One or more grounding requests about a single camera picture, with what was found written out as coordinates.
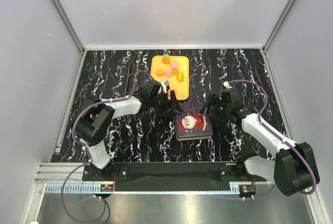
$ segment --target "gray wall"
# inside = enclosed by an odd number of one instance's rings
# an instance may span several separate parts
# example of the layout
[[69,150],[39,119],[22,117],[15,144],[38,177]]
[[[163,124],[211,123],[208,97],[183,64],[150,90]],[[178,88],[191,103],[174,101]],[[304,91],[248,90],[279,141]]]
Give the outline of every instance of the gray wall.
[[296,140],[314,149],[321,177],[318,191],[331,220],[332,18],[332,0],[297,0],[268,50]]
[[86,47],[262,46],[288,0],[60,0]]
[[50,0],[0,0],[0,222],[22,223],[79,52]]

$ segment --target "orange tray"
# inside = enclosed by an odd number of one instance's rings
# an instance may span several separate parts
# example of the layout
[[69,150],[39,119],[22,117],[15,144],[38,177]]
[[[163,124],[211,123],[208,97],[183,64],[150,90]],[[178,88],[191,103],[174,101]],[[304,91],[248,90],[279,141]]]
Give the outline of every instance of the orange tray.
[[170,60],[175,60],[179,63],[177,68],[179,72],[184,74],[184,81],[178,82],[177,76],[171,77],[158,76],[156,74],[157,69],[164,69],[165,71],[172,71],[170,64],[164,64],[162,56],[154,56],[151,61],[150,75],[157,81],[162,82],[168,80],[170,83],[170,90],[174,90],[177,100],[186,100],[189,97],[189,60],[186,56],[170,56]]

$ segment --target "round cookie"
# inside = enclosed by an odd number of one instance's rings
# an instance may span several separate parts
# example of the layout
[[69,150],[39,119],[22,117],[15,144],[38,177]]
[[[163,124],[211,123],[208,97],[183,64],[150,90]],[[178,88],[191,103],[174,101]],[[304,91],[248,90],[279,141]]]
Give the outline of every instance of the round cookie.
[[164,69],[157,69],[156,70],[156,75],[158,75],[158,76],[164,75]]
[[167,70],[166,72],[164,72],[164,76],[165,77],[171,77],[172,76],[172,72]]
[[176,69],[179,67],[179,63],[177,61],[173,61],[171,64],[171,68]]

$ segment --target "table surface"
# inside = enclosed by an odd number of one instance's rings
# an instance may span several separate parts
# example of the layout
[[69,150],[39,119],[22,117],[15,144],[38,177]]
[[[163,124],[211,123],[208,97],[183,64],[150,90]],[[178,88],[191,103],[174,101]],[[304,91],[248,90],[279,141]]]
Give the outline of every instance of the table surface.
[[[258,185],[259,195],[268,190]],[[78,203],[88,194],[65,194],[70,213],[84,221],[100,216],[103,204],[96,199]],[[106,210],[99,223],[129,224],[314,224],[306,196],[296,194],[285,197],[278,190],[260,200],[238,200],[234,195],[131,195],[114,194],[106,200]],[[40,224],[76,223],[62,209],[60,194],[45,194],[37,221]]]
[[[73,145],[70,122],[87,96],[97,98],[123,97],[132,87],[128,75],[137,70],[149,73],[151,60],[156,55],[187,56],[190,61],[190,96],[185,104],[204,102],[210,93],[219,94],[224,81],[246,79],[268,93],[268,106],[263,118],[281,133],[286,134],[259,49],[174,49],[139,51],[88,51],[75,92],[62,147],[52,162],[85,161],[86,156],[78,145]],[[138,86],[148,80],[139,74]],[[249,84],[236,84],[244,104],[260,109],[264,95]],[[253,137],[237,129],[226,120],[213,123],[214,135],[209,139],[179,142],[172,120],[159,118],[153,110],[144,114],[114,119],[105,137],[107,151],[113,161],[169,162],[169,161],[228,161],[249,153],[269,157],[267,150]]]

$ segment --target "purple cable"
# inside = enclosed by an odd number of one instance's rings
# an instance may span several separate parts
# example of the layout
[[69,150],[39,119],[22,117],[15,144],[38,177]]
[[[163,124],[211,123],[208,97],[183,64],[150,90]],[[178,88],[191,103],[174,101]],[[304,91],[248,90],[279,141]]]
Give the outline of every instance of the purple cable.
[[63,191],[64,191],[64,189],[65,189],[65,185],[66,185],[68,179],[69,179],[69,178],[71,177],[71,175],[74,174],[74,172],[77,171],[79,168],[82,168],[82,167],[84,167],[84,166],[86,166],[86,165],[89,165],[89,164],[90,164],[90,163],[84,163],[84,164],[82,164],[82,165],[79,165],[77,168],[75,168],[72,172],[69,173],[69,175],[66,177],[65,181],[63,182],[63,185],[62,185],[62,188],[61,188],[61,194],[60,194],[60,196],[61,196],[62,207],[63,207],[65,213],[66,213],[66,214],[69,216],[69,218],[71,218],[72,220],[74,220],[74,221],[76,221],[76,222],[78,222],[78,223],[82,223],[82,224],[94,224],[94,223],[98,222],[99,220],[101,220],[102,217],[103,217],[104,214],[105,214],[105,210],[106,210],[106,207],[107,207],[107,202],[105,201],[105,199],[101,198],[102,201],[103,201],[103,203],[104,203],[104,209],[103,209],[103,212],[102,212],[102,214],[101,214],[96,220],[93,220],[93,221],[82,221],[82,220],[79,220],[79,219],[75,218],[74,216],[72,216],[72,215],[69,213],[69,211],[67,210],[67,208],[66,208],[65,200],[63,199]]
[[312,179],[312,189],[309,192],[305,192],[305,191],[301,191],[302,194],[313,194],[316,191],[316,187],[317,187],[317,182],[316,182],[316,177],[314,175],[314,172],[312,171],[310,165],[306,162],[306,160],[303,158],[303,156],[297,151],[296,148],[294,148],[289,142],[283,141],[283,138],[281,136],[279,136],[278,134],[276,134],[269,126],[267,126],[264,122],[261,121],[261,115],[264,111],[264,109],[267,107],[268,104],[268,95],[266,93],[266,91],[258,84],[256,84],[255,82],[252,81],[248,81],[248,80],[234,80],[234,81],[230,81],[230,83],[236,83],[236,82],[246,82],[246,83],[251,83],[252,85],[257,86],[265,95],[265,103],[264,106],[262,107],[262,109],[260,109],[259,113],[258,113],[258,121],[259,123],[261,123],[261,125],[269,132],[271,133],[273,136],[275,136],[276,138],[278,138],[280,141],[282,141],[283,143],[285,143],[288,147],[291,148],[292,151],[295,152],[295,154],[301,159],[301,161],[304,163],[305,167],[307,168],[307,170],[309,171],[310,175],[311,175],[311,179]]
[[145,73],[147,75],[149,75],[150,78],[154,79],[154,77],[152,77],[149,73],[143,71],[143,70],[138,70],[137,72],[135,72],[134,74],[134,78],[133,78],[133,87],[132,87],[132,90],[131,90],[131,93],[129,95],[129,98],[131,98],[131,96],[134,94],[134,91],[135,91],[135,86],[137,84],[137,79],[136,79],[136,76],[139,74],[139,73]]
[[[93,103],[92,105],[86,107],[86,108],[85,108],[85,109],[84,109],[84,110],[78,115],[78,117],[76,118],[76,120],[75,120],[75,122],[74,122],[74,124],[73,124],[73,126],[72,126],[72,137],[73,137],[73,140],[74,140],[75,143],[77,143],[77,144],[81,145],[82,147],[86,148],[86,144],[82,143],[82,142],[79,140],[79,138],[78,138],[77,135],[76,135],[76,131],[75,131],[75,130],[76,130],[76,127],[78,126],[78,123],[79,123],[81,117],[82,117],[84,114],[86,114],[90,109],[92,109],[92,108],[94,108],[94,107],[96,107],[96,106],[98,106],[98,105],[105,104],[105,103],[111,103],[111,102],[113,102],[113,103],[116,103],[116,102],[122,102],[122,101],[125,101],[125,100],[130,99],[130,98],[132,97],[132,95],[134,94],[135,86],[136,86],[136,84],[137,84],[137,79],[136,79],[136,77],[137,77],[137,75],[138,75],[140,72],[143,72],[143,73],[145,73],[145,74],[148,74],[148,75],[153,79],[153,77],[152,77],[149,73],[147,73],[147,72],[145,72],[145,71],[138,70],[138,71],[135,72],[135,74],[134,74],[133,87],[132,87],[132,90],[131,90],[131,93],[130,93],[129,96],[127,96],[127,97],[122,97],[122,98],[115,98],[115,99],[112,99],[112,100],[100,101],[100,102],[97,102],[97,103]],[[88,150],[88,149],[85,149],[85,151],[86,151],[86,154],[87,154],[89,160],[92,161],[92,156],[91,156],[89,150]],[[84,166],[89,165],[89,164],[90,164],[90,163],[84,163],[84,164],[78,166],[77,168],[75,168],[75,169],[74,169],[74,170],[73,170],[73,171],[67,176],[67,178],[65,179],[65,181],[64,181],[64,183],[63,183],[63,185],[62,185],[62,189],[61,189],[61,201],[62,201],[62,206],[63,206],[63,209],[64,209],[65,213],[66,213],[66,214],[67,214],[72,220],[77,221],[77,222],[79,222],[79,223],[86,223],[86,224],[91,223],[91,224],[93,224],[93,223],[96,223],[97,221],[99,221],[99,220],[103,217],[103,215],[104,215],[104,213],[105,213],[105,210],[106,210],[106,207],[108,207],[108,209],[109,209],[109,217],[108,217],[108,218],[110,218],[110,207],[108,206],[108,203],[107,203],[103,198],[102,198],[102,200],[103,200],[103,203],[104,203],[104,210],[103,210],[103,212],[102,212],[102,215],[101,215],[100,217],[98,217],[98,218],[97,218],[96,220],[94,220],[94,221],[81,221],[81,220],[76,219],[75,217],[73,217],[73,216],[69,213],[69,211],[67,210],[66,205],[65,205],[65,201],[64,201],[64,199],[63,199],[63,190],[64,190],[64,188],[65,188],[65,184],[66,184],[66,182],[68,181],[68,179],[70,178],[70,176],[71,176],[75,171],[77,171],[79,168],[84,167]]]
[[[71,207],[70,209],[67,209],[67,210],[68,211],[72,211],[72,210],[76,209],[78,206],[80,206],[83,202],[86,202],[86,201],[88,201],[90,199],[96,199],[96,198],[94,196],[89,196],[87,198],[84,198],[84,199],[80,200],[78,203],[76,203],[73,207]],[[111,216],[111,209],[110,209],[109,203],[106,202],[106,204],[107,204],[107,207],[108,207],[108,218],[107,218],[107,220],[105,220],[105,222],[107,222],[110,219],[110,216]],[[63,213],[63,214],[55,214],[55,213],[53,213],[53,214],[57,215],[57,216],[66,215],[66,213]]]

